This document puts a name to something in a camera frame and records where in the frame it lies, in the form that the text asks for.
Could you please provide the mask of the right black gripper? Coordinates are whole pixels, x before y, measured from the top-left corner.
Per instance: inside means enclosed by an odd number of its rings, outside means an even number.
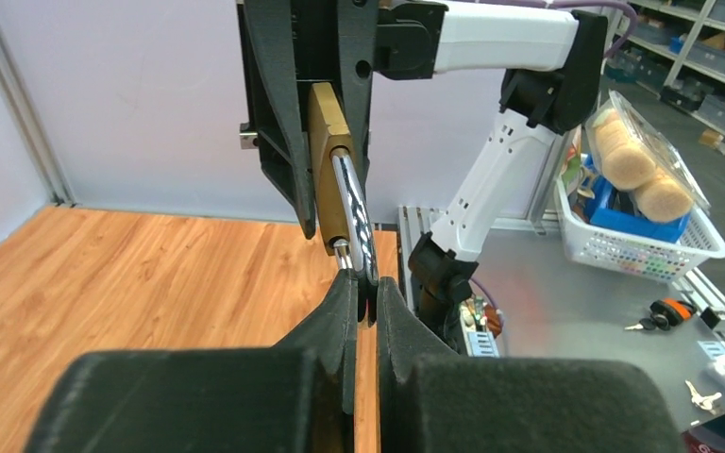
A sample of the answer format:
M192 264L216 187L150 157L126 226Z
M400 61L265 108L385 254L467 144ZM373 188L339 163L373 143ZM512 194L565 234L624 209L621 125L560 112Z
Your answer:
M308 91L328 82L337 93L364 187L378 10L375 1L237 3L249 126L257 133L261 170L293 208L307 239L316 231Z

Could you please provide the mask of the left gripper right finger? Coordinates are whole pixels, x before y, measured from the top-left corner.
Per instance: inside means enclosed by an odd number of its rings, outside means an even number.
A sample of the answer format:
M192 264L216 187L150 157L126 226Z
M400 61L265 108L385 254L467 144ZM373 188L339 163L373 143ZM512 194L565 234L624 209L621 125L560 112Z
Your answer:
M682 452L657 386L621 361L473 358L377 294L384 452Z

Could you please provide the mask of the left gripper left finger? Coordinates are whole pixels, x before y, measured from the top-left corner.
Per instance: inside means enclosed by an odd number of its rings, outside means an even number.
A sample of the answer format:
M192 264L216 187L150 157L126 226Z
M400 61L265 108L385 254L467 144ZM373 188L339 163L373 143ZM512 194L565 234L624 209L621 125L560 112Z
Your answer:
M350 452L358 280L268 347L102 350L75 359L28 452Z

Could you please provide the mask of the brass padlock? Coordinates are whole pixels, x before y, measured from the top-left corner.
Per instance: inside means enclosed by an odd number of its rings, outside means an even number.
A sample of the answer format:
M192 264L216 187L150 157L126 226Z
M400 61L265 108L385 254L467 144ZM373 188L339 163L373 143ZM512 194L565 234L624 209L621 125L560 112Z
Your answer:
M329 255L368 286L379 282L376 248L350 127L335 90L315 83L308 96L308 140L317 219Z

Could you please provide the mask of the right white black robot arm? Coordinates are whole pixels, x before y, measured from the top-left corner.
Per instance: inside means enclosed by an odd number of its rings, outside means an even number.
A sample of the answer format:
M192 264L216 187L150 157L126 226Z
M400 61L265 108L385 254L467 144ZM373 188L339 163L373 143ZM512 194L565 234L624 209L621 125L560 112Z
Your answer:
M514 176L593 110L607 21L577 1L241 1L249 120L242 137L307 238L351 272L355 320L375 323L379 270L363 184L372 80L501 69L492 131L454 200L409 258L419 318L437 328L472 294Z

